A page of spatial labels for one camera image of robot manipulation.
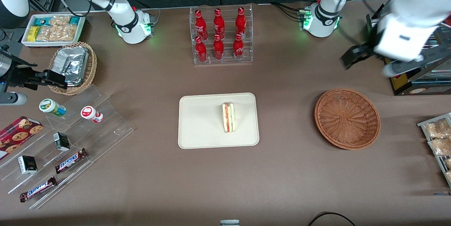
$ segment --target brown woven basket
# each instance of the brown woven basket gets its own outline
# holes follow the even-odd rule
[[[363,149],[379,135],[381,121],[374,105],[357,91],[338,88],[322,94],[315,106],[322,135],[342,149]]]
[[[55,93],[64,94],[67,96],[77,95],[77,94],[83,92],[85,89],[87,89],[92,84],[92,81],[94,80],[95,69],[97,68],[97,57],[95,56],[94,51],[88,44],[83,43],[83,42],[77,42],[74,44],[63,46],[63,48],[74,48],[76,46],[83,46],[84,48],[87,48],[89,51],[89,57],[87,60],[85,75],[84,75],[84,82],[82,83],[82,85],[80,85],[78,87],[68,87],[66,90],[58,88],[56,86],[49,86],[50,90],[52,90]],[[55,57],[56,57],[56,53],[53,55],[53,58],[50,61],[49,69],[52,68],[53,62],[55,61]]]

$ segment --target cookie box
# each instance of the cookie box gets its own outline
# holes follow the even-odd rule
[[[17,149],[36,133],[42,130],[42,124],[27,117],[16,119],[0,131],[0,160]]]

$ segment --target table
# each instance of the table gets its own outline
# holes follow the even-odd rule
[[[254,62],[219,67],[193,65],[188,8],[162,10],[155,36],[138,45],[117,36],[108,14],[90,14],[81,40],[97,54],[94,83],[135,131],[39,210],[0,184],[0,224],[299,226],[333,211],[361,226],[449,225],[450,198],[432,195],[449,189],[416,123],[449,112],[450,96],[393,96],[381,61],[344,70],[339,57],[352,43],[339,31],[314,38],[273,6],[253,8]],[[349,2],[342,14],[342,30],[360,39],[363,3]],[[41,70],[54,52],[24,47],[20,57]],[[381,133],[366,149],[338,149],[314,124],[316,100],[338,87],[363,93],[380,113]],[[44,119],[43,98],[69,99],[44,87],[16,91],[29,102],[2,107],[2,127],[21,115]],[[182,96],[242,92],[257,99],[256,146],[178,147]]]

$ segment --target red bottle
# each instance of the red bottle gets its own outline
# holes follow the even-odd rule
[[[215,51],[215,58],[220,61],[224,55],[224,43],[222,43],[221,36],[218,33],[215,34],[213,49]]]
[[[241,38],[246,37],[246,17],[245,9],[243,7],[238,8],[238,16],[235,20],[236,33],[241,34]]]
[[[203,19],[200,10],[196,10],[194,14],[196,15],[196,30],[198,32],[198,35],[202,38],[202,41],[205,41],[208,39],[208,32],[206,32],[205,19]]]
[[[213,24],[215,25],[215,33],[219,34],[221,39],[224,39],[226,37],[226,25],[219,8],[215,9],[215,19],[213,19]]]
[[[233,42],[233,58],[236,61],[243,59],[243,49],[245,45],[241,40],[241,34],[237,33],[235,36],[235,42]]]
[[[200,36],[196,36],[196,54],[199,62],[206,62],[206,47]]]

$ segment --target display shelf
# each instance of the display shelf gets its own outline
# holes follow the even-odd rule
[[[444,115],[441,115],[441,116],[438,116],[438,117],[435,117],[433,119],[430,119],[430,120],[427,120],[427,121],[424,121],[424,122],[420,122],[420,123],[417,124],[417,126],[421,127],[424,135],[426,136],[427,144],[430,146],[432,151],[434,151],[434,148],[433,148],[433,146],[431,144],[431,141],[433,140],[433,138],[430,137],[430,134],[427,132],[427,130],[425,128],[425,125],[428,124],[428,123],[436,122],[438,120],[442,120],[442,119],[445,119],[446,122],[448,122],[448,125],[451,127],[451,113],[447,113],[447,114],[444,114]],[[441,169],[441,171],[442,171],[442,173],[444,175],[445,175],[445,173],[447,171],[451,170],[445,164],[445,160],[448,159],[448,158],[451,158],[450,155],[437,156],[437,155],[434,154],[434,156],[435,156],[435,159],[437,159],[438,165],[440,166],[440,169]],[[446,177],[445,177],[445,179],[448,182],[448,186],[451,188],[451,181],[448,178],[446,178]]]
[[[243,38],[244,49],[243,59],[236,61],[233,58],[233,42],[235,41],[235,19],[238,15],[238,8],[243,7],[245,9],[246,17],[246,37]],[[213,19],[215,18],[215,9],[220,8],[222,17],[225,23],[225,38],[222,40],[224,43],[224,57],[222,60],[217,60],[214,56],[213,42],[215,29],[213,25]],[[200,10],[202,17],[206,22],[206,30],[208,32],[208,39],[203,43],[206,46],[207,61],[199,62],[196,55],[196,42],[195,37],[198,35],[196,30],[196,16],[194,12]],[[193,7],[190,8],[190,29],[191,29],[191,43],[193,46],[193,60],[194,64],[233,64],[253,61],[253,15],[252,5],[230,5],[230,6],[215,6],[215,7]]]
[[[30,209],[37,209],[130,134],[133,129],[124,117],[116,112],[107,99],[106,93],[95,85],[91,85],[86,91],[64,104],[67,109],[67,115],[65,114],[64,118],[47,117],[52,123],[48,126],[52,128],[50,130],[47,128],[47,133],[30,142],[26,149],[9,158],[8,162],[0,168],[2,185],[6,187],[8,193],[17,196],[19,202],[21,193],[27,192],[55,176],[58,186],[50,188],[43,194],[35,195],[25,203],[25,206],[29,206]],[[104,116],[103,121],[97,124],[82,118],[80,111],[86,105],[91,105],[101,112]],[[71,144],[69,151],[56,149],[53,140],[53,134],[56,132],[62,132],[68,136]],[[55,166],[83,148],[86,149],[88,156],[76,162],[66,171],[56,174]],[[17,157],[22,155],[35,157],[37,173],[33,175],[21,174]]]

